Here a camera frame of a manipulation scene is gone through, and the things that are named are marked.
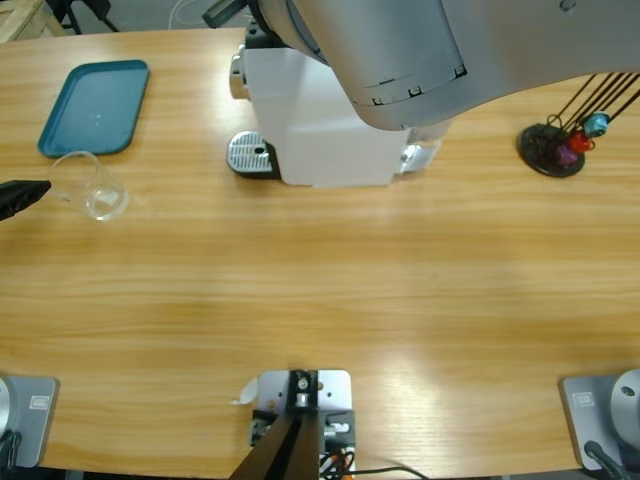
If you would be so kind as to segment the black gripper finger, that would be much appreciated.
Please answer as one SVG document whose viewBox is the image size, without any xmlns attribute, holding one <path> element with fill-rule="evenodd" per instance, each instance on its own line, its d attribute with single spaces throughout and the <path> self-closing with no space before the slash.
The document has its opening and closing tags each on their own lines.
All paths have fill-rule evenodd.
<svg viewBox="0 0 640 480">
<path fill-rule="evenodd" d="M 48 180 L 10 180 L 1 184 L 1 220 L 29 208 L 51 189 Z"/>
</svg>

